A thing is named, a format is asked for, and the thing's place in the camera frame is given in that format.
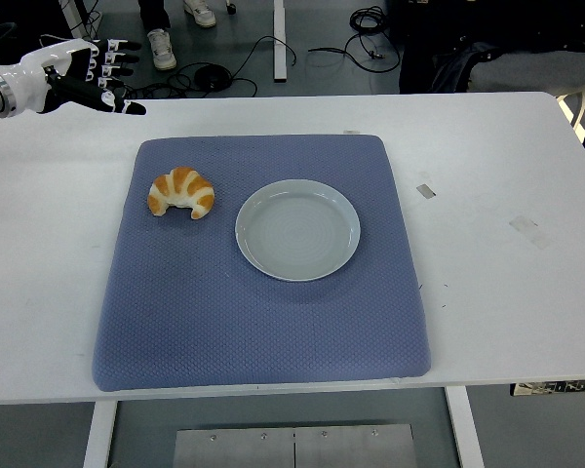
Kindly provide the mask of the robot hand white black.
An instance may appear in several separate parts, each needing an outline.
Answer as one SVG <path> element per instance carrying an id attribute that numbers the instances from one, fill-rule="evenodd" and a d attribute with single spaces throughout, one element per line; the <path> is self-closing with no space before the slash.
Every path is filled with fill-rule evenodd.
<path id="1" fill-rule="evenodd" d="M 121 95 L 119 78 L 132 73 L 140 44 L 126 39 L 72 39 L 24 55 L 1 76 L 15 102 L 12 115 L 25 110 L 49 113 L 67 102 L 96 111 L 144 115 L 146 108 Z"/>

